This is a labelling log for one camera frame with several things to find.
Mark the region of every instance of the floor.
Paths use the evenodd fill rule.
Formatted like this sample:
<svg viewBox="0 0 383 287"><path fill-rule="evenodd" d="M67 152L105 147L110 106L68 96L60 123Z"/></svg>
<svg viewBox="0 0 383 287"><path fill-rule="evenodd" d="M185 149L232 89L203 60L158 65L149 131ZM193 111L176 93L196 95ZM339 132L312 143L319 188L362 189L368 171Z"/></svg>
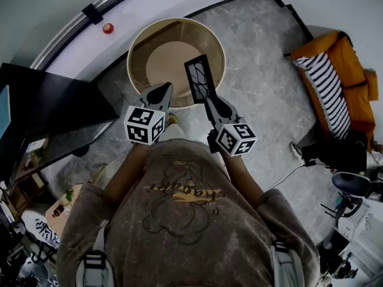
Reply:
<svg viewBox="0 0 383 287"><path fill-rule="evenodd" d="M273 0L235 0L193 19L207 25L222 42L227 69L217 93L236 107L258 135L259 141L243 158L254 179L267 190L300 166L289 143L301 141L317 121L299 74L283 57L306 38L291 12ZM106 73L98 86L121 118L84 157L71 155L43 170L56 196L91 180L102 163L108 163L100 180L105 185L131 148L122 119L137 95L127 77L126 61ZM176 113L189 138L206 138L211 125L203 106ZM334 225L320 206L335 205L337 194L330 172L323 166L301 168L278 188L314 242L320 242Z"/></svg>

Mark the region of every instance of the orange armchair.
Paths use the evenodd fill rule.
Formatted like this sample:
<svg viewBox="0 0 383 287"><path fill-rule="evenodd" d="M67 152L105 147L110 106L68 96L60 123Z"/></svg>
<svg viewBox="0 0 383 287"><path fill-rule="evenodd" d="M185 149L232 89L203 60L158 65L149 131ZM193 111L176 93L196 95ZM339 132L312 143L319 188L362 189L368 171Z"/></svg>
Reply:
<svg viewBox="0 0 383 287"><path fill-rule="evenodd" d="M375 71L364 70L352 47L348 35L341 31L333 31L313 39L309 43L294 50L290 57L313 57L326 52L331 64L341 81L341 87L351 120L351 130L363 132L367 136L368 146L373 139L375 120L370 101L378 100L378 78ZM325 137L330 136L329 126L323 108L318 100L312 84L308 81L305 71L299 68L305 85L313 101L321 128Z"/></svg>

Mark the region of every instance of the shoe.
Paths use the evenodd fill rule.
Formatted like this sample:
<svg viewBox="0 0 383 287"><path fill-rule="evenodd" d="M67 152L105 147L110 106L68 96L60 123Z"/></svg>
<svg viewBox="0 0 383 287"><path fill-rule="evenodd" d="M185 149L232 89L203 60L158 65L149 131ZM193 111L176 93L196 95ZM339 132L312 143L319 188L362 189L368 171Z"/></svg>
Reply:
<svg viewBox="0 0 383 287"><path fill-rule="evenodd" d="M295 157L299 160L301 165L305 164L305 160L302 157L302 149L299 148L294 142L290 142L290 148L295 155Z"/></svg>
<svg viewBox="0 0 383 287"><path fill-rule="evenodd" d="M168 123L169 124L175 124L175 123L178 123L178 119L176 117L175 114L173 113L169 113L169 116L168 116Z"/></svg>
<svg viewBox="0 0 383 287"><path fill-rule="evenodd" d="M349 278L353 279L354 277L356 277L358 270L359 268L357 268L356 270L351 270L349 274Z"/></svg>

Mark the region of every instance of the black and white striped pillow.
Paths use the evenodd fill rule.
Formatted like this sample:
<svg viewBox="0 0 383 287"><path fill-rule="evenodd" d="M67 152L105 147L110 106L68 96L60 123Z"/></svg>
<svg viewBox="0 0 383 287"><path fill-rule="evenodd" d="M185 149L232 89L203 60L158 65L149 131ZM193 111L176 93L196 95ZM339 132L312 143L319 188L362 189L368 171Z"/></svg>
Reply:
<svg viewBox="0 0 383 287"><path fill-rule="evenodd" d="M350 119L341 81L326 52L313 57L300 57L295 64L305 74L317 92L330 132L336 139L345 139L350 131Z"/></svg>

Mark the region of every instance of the black cable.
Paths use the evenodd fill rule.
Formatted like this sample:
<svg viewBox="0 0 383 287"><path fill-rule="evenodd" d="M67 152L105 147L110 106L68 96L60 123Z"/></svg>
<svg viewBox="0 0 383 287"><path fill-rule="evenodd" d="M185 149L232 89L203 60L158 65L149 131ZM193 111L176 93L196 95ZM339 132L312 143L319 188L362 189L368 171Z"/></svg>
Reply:
<svg viewBox="0 0 383 287"><path fill-rule="evenodd" d="M271 188L269 188L268 190L271 190L271 189L274 189L275 187L277 187L280 183L283 183L290 175L292 175L296 170L298 170L299 168L302 168L302 167L306 167L306 165L301 165L299 166L298 168L295 168L293 171L290 172L290 174L288 176L286 176L283 181L279 182L278 184L276 184L275 186L271 186Z"/></svg>
<svg viewBox="0 0 383 287"><path fill-rule="evenodd" d="M276 185L271 185L271 187L268 189L268 190L271 190L271 189L274 189L275 187L277 187L279 184L283 183L284 181L286 181L286 179L292 175L295 171L297 171L299 168L302 168L302 167L310 167L310 166L315 166L315 165L322 165L322 166L326 166L325 164L321 164L321 163L316 163L315 161L309 161L308 163L304 164L304 165L301 165L297 168L295 168L293 171L290 172L290 174L288 176L286 176L283 181L279 182L278 184Z"/></svg>

